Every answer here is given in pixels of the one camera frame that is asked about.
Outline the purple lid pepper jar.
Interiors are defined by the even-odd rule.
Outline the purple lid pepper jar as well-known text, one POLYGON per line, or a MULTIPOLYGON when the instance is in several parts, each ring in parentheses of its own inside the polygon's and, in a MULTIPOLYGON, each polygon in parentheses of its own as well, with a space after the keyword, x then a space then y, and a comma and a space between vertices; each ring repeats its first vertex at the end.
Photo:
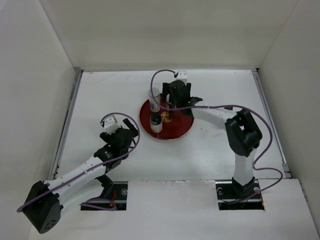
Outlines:
POLYGON ((174 103, 174 101, 167 101, 166 102, 166 104, 167 104, 167 108, 168 108, 168 112, 170 113, 170 114, 174 114, 175 112, 176 112, 176 104, 174 103))

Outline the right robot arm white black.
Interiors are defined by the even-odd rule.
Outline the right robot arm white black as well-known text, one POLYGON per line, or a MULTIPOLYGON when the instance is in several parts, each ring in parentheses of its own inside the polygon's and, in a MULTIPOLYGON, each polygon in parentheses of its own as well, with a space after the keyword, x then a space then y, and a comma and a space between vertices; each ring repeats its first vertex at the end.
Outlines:
POLYGON ((200 97, 191 96, 191 84, 182 80, 162 84, 163 102, 174 105, 183 115, 203 120, 226 132, 229 147, 235 154, 235 169, 232 177, 234 198, 240 200, 249 196, 255 182, 253 163, 256 149, 263 137, 251 112, 232 105, 218 108, 200 106, 200 97))

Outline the red round lacquer tray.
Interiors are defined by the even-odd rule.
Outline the red round lacquer tray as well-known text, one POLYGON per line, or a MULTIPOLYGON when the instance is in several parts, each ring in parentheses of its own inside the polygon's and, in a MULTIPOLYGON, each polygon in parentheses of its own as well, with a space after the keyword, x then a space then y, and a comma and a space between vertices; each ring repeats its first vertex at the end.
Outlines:
POLYGON ((186 135, 193 126, 194 119, 175 111, 172 117, 169 113, 161 109, 159 114, 162 117, 162 130, 160 133, 154 133, 150 125, 150 116, 153 112, 150 109, 149 100, 147 99, 141 106, 139 112, 139 121, 142 128, 153 138, 158 140, 175 140, 186 135))

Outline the black cap white bottle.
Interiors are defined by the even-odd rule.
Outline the black cap white bottle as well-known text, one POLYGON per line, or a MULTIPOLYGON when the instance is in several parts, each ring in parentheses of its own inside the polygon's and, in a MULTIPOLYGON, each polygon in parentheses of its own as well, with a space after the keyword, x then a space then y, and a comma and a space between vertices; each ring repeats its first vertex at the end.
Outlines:
POLYGON ((162 124, 162 116, 158 112, 154 112, 150 118, 150 129, 153 133, 158 134, 162 131, 163 124, 162 124))

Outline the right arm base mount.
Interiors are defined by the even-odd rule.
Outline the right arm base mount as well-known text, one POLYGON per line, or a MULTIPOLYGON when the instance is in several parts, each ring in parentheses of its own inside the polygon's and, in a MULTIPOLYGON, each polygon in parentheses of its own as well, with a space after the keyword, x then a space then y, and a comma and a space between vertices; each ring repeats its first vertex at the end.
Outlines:
POLYGON ((233 189, 231 181, 218 181, 215 183, 218 200, 218 208, 221 211, 240 211, 240 210, 264 210, 262 195, 259 193, 252 198, 243 201, 248 196, 260 190, 258 181, 255 181, 246 194, 240 195, 233 189))

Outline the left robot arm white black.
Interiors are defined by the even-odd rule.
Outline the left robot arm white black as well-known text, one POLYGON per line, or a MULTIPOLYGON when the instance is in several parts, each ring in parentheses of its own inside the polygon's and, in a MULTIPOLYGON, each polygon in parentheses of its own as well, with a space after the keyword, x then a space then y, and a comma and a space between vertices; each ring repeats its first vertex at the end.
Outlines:
POLYGON ((34 183, 18 212, 22 212, 39 234, 50 231, 62 215, 74 206, 90 207, 91 201, 112 195, 113 181, 107 173, 118 167, 137 147, 140 129, 136 121, 125 115, 124 126, 115 113, 103 117, 100 138, 105 145, 87 161, 54 180, 34 183))

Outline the silver lid clear spice bottle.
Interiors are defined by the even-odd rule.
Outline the silver lid clear spice bottle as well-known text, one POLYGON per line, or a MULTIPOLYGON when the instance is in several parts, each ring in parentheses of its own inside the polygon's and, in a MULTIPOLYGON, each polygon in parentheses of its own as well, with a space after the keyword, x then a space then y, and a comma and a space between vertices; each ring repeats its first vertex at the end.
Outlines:
POLYGON ((161 100, 161 94, 158 88, 153 87, 148 91, 149 108, 153 113, 157 113, 161 110, 158 103, 161 100))

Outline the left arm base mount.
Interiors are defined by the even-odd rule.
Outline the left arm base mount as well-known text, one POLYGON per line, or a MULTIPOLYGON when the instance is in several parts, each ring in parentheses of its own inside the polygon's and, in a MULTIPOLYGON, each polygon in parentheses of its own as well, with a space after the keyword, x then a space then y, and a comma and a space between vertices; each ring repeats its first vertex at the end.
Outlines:
POLYGON ((127 209, 128 182, 112 181, 108 176, 98 177, 101 194, 80 205, 81 211, 125 211, 127 209))

